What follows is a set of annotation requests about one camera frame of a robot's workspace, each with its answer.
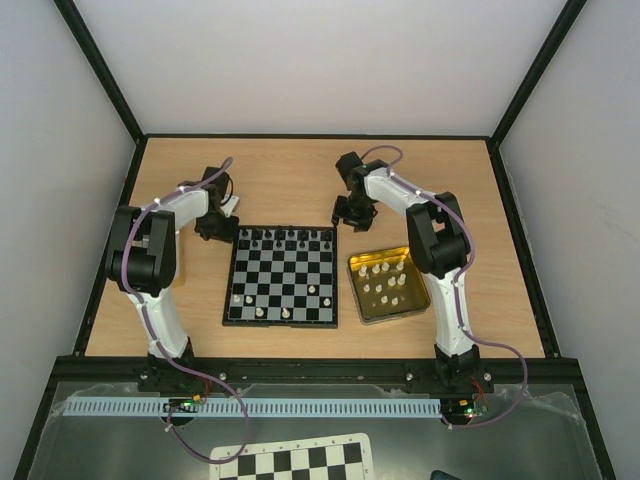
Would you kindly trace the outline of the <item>gold tin with pieces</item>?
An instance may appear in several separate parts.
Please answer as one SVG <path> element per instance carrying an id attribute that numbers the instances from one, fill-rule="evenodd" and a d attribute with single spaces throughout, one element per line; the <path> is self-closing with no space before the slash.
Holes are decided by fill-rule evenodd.
<path id="1" fill-rule="evenodd" d="M 431 305 L 423 274 L 408 246 L 352 255 L 347 271 L 364 325 L 419 315 Z"/>

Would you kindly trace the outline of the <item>black silver chess board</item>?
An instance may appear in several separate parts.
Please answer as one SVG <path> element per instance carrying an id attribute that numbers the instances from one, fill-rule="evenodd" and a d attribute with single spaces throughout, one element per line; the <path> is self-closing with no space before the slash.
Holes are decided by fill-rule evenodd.
<path id="1" fill-rule="evenodd" d="M 222 324 L 338 326 L 337 231 L 334 227 L 245 225 L 233 241 Z M 309 294 L 309 285 L 316 291 Z M 240 303 L 233 302 L 239 295 Z M 245 296 L 253 304 L 245 304 Z M 331 304 L 322 302 L 329 298 Z M 257 318 L 255 309 L 264 310 Z M 282 318 L 282 309 L 290 311 Z"/>

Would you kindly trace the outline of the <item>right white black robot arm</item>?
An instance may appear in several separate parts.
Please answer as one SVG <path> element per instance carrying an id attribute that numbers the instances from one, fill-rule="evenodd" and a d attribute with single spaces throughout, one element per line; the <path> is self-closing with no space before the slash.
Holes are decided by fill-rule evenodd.
<path id="1" fill-rule="evenodd" d="M 480 365 L 472 338 L 465 276 L 475 246 L 455 195 L 423 190 L 392 171 L 382 160 L 365 163 L 355 152 L 342 155 L 335 168 L 348 194 L 334 204 L 332 223 L 367 231 L 382 203 L 405 217 L 409 253 L 431 294 L 436 318 L 435 372 L 438 384 L 455 392 Z"/>

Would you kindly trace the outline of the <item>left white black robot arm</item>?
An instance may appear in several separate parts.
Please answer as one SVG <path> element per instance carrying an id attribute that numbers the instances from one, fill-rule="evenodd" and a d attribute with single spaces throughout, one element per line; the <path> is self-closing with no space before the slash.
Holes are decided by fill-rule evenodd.
<path id="1" fill-rule="evenodd" d="M 206 386 L 222 380 L 185 364 L 190 338 L 179 320 L 172 284 L 180 276 L 179 233 L 187 224 L 205 241 L 232 243 L 239 231 L 234 211 L 239 197 L 228 174 L 233 159 L 205 169 L 200 181 L 185 181 L 144 207 L 121 206 L 111 226 L 106 254 L 107 277 L 134 304 L 144 325 L 148 353 Z"/>

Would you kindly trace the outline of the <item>silver gold tin lid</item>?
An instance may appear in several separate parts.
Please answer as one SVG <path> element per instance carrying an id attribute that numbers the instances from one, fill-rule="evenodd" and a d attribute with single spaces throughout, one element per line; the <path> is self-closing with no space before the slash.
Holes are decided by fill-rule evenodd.
<path id="1" fill-rule="evenodd" d="M 186 273 L 185 273 L 183 262 L 181 260 L 177 260 L 175 277 L 172 282 L 172 287 L 173 288 L 182 287 L 185 284 L 185 281 L 186 281 Z"/>

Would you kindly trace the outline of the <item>printed checkerboard sheet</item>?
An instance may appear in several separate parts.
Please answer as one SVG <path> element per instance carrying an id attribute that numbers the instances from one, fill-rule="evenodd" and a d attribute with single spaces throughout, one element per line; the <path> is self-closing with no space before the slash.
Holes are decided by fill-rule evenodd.
<path id="1" fill-rule="evenodd" d="M 365 433 L 247 445 L 241 455 L 209 468 L 211 479 L 345 479 L 376 477 Z"/>

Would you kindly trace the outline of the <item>black phone corner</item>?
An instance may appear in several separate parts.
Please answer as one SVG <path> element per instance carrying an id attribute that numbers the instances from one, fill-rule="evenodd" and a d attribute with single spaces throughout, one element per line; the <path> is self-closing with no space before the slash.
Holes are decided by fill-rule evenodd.
<path id="1" fill-rule="evenodd" d="M 434 470 L 430 475 L 430 480 L 460 480 L 460 479 L 442 470 Z"/>

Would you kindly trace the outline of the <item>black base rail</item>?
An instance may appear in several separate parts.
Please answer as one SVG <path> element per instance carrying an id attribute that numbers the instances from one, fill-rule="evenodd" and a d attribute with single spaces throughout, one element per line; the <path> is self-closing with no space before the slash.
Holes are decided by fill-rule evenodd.
<path id="1" fill-rule="evenodd" d="M 431 359 L 419 360 L 301 360 L 199 358 L 190 368 L 234 387 L 253 384 L 375 385 L 410 393 L 475 394 L 494 390 L 484 369 L 445 387 Z"/>

